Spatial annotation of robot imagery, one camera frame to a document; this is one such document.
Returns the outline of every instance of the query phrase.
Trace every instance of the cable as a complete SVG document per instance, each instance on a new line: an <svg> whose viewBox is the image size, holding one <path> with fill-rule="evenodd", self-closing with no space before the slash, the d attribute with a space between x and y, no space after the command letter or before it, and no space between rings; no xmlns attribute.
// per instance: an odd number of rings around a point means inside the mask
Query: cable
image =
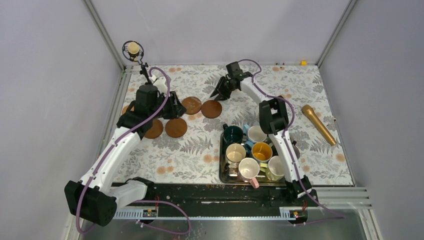
<svg viewBox="0 0 424 240"><path fill-rule="evenodd" d="M269 95L268 93L266 93L266 92L264 92L256 83L255 83L255 76L257 75L257 74L259 74L259 73L261 73L262 72L262 67L261 67L261 65L259 65L259 63L257 63L256 61L254 61L254 60L251 60L251 59L242 59L242 60L239 60L238 62L240 63L240 62L243 62L243 61L249 61L249 62L252 62L252 63L254 63L254 64L256 64L258 67L259 67L259 71L257 71L257 72L255 72L253 75L252 75L252 84L253 84L253 86L255 86L255 88L261 93L261 94L263 94L263 95L265 95L265 97L269 97L269 98L273 98L273 99L280 99L280 100L283 100L287 105L289 105L289 106L291 106L291 103L289 102L289 101L287 101L286 99L284 99L284 98L282 98L282 97L279 97L279 96L273 96L273 95ZM293 122L295 121L295 110L294 110L294 108L293 108L293 106L291 106L291 120L290 120L290 122L288 123L288 125L285 127L285 129L287 130L292 124L293 124Z"/></svg>
<svg viewBox="0 0 424 240"><path fill-rule="evenodd" d="M274 99L279 99L279 100L282 100L282 101L284 101L289 107L290 107L290 110L291 110L291 121L290 121L290 123L287 125L287 127L282 131L282 138L283 138L283 140L284 140L284 143L285 143L285 146L288 148L288 149L290 149L289 148L289 143L287 142L287 139L286 139L286 135L285 135L285 133L286 133L286 131L287 131L287 129L293 124L293 122L295 121L295 108L293 107L293 105L288 101L288 100L286 100L286 99L284 99L284 98L282 98L282 97L280 97L280 96L273 96L273 95L269 95L269 94L267 94L266 92L264 92L255 82L254 82L254 77L256 76L256 74L258 74L258 73L260 73L260 72L262 72L262 68L261 68L261 66L259 65L259 63L257 63L256 61L254 61L254 60L251 60L251 59L242 59L242 60L240 60L240 61L238 61L238 62L241 62L241 61L250 61L250 62L252 62L252 63L255 63L258 67L259 67L259 71L257 71L257 72L255 72L253 75L252 75L252 83L253 83L253 85L257 88L257 90L260 92L260 93L262 93L263 95L265 95L266 97L270 97L270 98L274 98ZM341 214L341 213L338 213L338 212L336 212L336 211L334 211L334 210L331 210L331 209L329 209L328 207L326 207L326 206L324 206L324 205L322 205L321 203L319 203L316 199L314 199L313 197L312 197L312 195L306 190L306 187L304 186L304 184L303 184L303 182L301 181L301 175L299 174L299 170L298 170L298 166L297 166L297 164L296 164L296 160L295 160L295 158L293 157L293 154L292 154L292 151L288 151L288 153L290 154L290 157L291 157L291 163L293 164L293 166L294 166L294 170L295 170L295 172L296 172L296 175L297 175L297 178L299 179L299 183L300 183L300 186L301 186L301 188L303 189L303 191L306 193L306 195L314 202L314 203L316 203L318 206L320 206L321 208L323 208L323 209L325 209L325 210L327 210L327 211L329 211L330 213L333 213L333 214L335 214L335 215L337 215L337 216L335 216L335 217L328 217L328 218L324 218L324 219L320 219L320 220L315 220L315 221L311 221L311 222L309 222L308 224L315 224L315 223L321 223L321 222L324 222L324 221L328 221L328 220L336 220L336 219L345 219L346 218L346 216L345 215L343 215L343 214Z"/></svg>
<svg viewBox="0 0 424 240"><path fill-rule="evenodd" d="M157 201L156 200L137 200L134 203L138 203L138 204L166 204L166 205L170 205L170 206L176 208L178 211L180 211L184 215L185 219L187 219L187 223L188 223L188 229L187 229L187 231L184 231L184 232L181 232L181 231L171 231L171 230L164 229L164 228L161 228L161 227L151 226L149 224L143 224L142 226L146 226L146 227L149 227L151 229L155 229L155 230L167 232L167 233L170 233L170 234L177 234L177 235L186 235L186 234L188 234L192 230L192 223L191 223L190 218L187 215L187 213L185 211L183 211L179 206L173 204L172 202L169 202L169 201L160 201L160 200L157 200Z"/></svg>
<svg viewBox="0 0 424 240"><path fill-rule="evenodd" d="M160 107L148 118L146 118L144 121L140 122L139 124L137 124L136 126L134 126L133 128L131 128L130 130L126 131L124 134L122 134L120 137L118 137L116 139L116 141L114 142L115 145L111 145L107 151L104 153L104 155L101 157L100 161L98 162L97 166L95 167L95 169L93 170L92 176L88 178L87 183L85 184L84 188L82 189L81 195L79 196L78 199L78 204L76 206L76 214L75 214L75 224L76 224L76 230L80 233L80 234L86 234L89 231L91 231L93 229L93 227L95 226L95 224L93 223L87 230L83 230L81 228L80 225L80 215L81 215L81 206L83 205L83 199L84 196L87 192L87 189L89 188L89 185L91 184L91 182L93 181L94 176L97 174L97 172L99 171L100 167L102 166L103 162L105 161L106 157L111 153L112 149L114 149L115 146L118 145L119 141L122 140L125 136L127 136L128 134L132 133L134 130L138 129L139 127L143 126L145 123L147 123L148 121L150 121L152 118L154 118L165 106L165 104L168 101L168 98L170 96L170 91L171 91L171 78L160 68L158 67L151 67L149 70L149 75L152 76L152 70L159 70L163 76L166 78L166 85L167 85L167 92L166 92L166 96L165 99L163 100L162 104L160 105Z"/></svg>

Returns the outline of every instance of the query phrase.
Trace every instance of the yellow mug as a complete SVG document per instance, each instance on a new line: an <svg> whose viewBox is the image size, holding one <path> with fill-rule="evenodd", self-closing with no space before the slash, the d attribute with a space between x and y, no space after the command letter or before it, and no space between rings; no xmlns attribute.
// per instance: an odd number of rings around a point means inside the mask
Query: yellow mug
<svg viewBox="0 0 424 240"><path fill-rule="evenodd" d="M252 147L252 156L253 158L260 163L268 163L268 161L273 156L273 150L265 142L255 143Z"/></svg>

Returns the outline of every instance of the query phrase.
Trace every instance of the wooden coaster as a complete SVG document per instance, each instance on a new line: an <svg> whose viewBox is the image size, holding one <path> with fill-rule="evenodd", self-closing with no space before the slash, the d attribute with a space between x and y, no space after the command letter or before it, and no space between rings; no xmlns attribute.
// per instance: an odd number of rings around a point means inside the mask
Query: wooden coaster
<svg viewBox="0 0 424 240"><path fill-rule="evenodd" d="M195 96L189 96L186 99L182 100L181 104L187 109L186 114L195 115L202 108L202 102Z"/></svg>
<svg viewBox="0 0 424 240"><path fill-rule="evenodd" d="M164 131L164 125L158 119L153 120L153 126L145 133L144 137L147 139L155 139L159 137Z"/></svg>
<svg viewBox="0 0 424 240"><path fill-rule="evenodd" d="M187 132L187 122L181 118L171 119L166 123L165 132L171 138L182 137Z"/></svg>
<svg viewBox="0 0 424 240"><path fill-rule="evenodd" d="M127 109L128 109L128 107L129 107L130 105L126 105L126 106L124 106L123 108L122 108L122 112L121 112L121 115L123 115L126 111L127 111Z"/></svg>
<svg viewBox="0 0 424 240"><path fill-rule="evenodd" d="M223 106L221 103L215 100L209 100L203 103L201 106L201 113L208 119L214 119L221 115L223 112Z"/></svg>

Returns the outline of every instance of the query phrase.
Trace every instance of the white mug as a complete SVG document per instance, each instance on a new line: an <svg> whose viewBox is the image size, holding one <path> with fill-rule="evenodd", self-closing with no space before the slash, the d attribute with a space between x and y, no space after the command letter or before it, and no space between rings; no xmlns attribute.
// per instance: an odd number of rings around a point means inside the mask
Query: white mug
<svg viewBox="0 0 424 240"><path fill-rule="evenodd" d="M255 189L259 188L259 182L256 179L259 170L259 163L250 157L244 158L238 164L238 175L240 178L245 182L249 182Z"/></svg>
<svg viewBox="0 0 424 240"><path fill-rule="evenodd" d="M266 177L271 181L278 181L284 177L286 170L279 156L273 156L265 170Z"/></svg>

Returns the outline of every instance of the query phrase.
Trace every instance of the gold microphone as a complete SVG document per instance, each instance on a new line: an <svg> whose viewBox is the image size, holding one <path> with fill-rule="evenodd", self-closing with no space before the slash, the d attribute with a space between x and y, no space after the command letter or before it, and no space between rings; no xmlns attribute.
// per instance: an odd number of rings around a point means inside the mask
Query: gold microphone
<svg viewBox="0 0 424 240"><path fill-rule="evenodd" d="M324 126L321 120L317 117L311 106L303 106L302 113L313 123L313 125L318 129L318 131L331 146L336 145L336 140L334 139L333 135L331 135L326 126Z"/></svg>

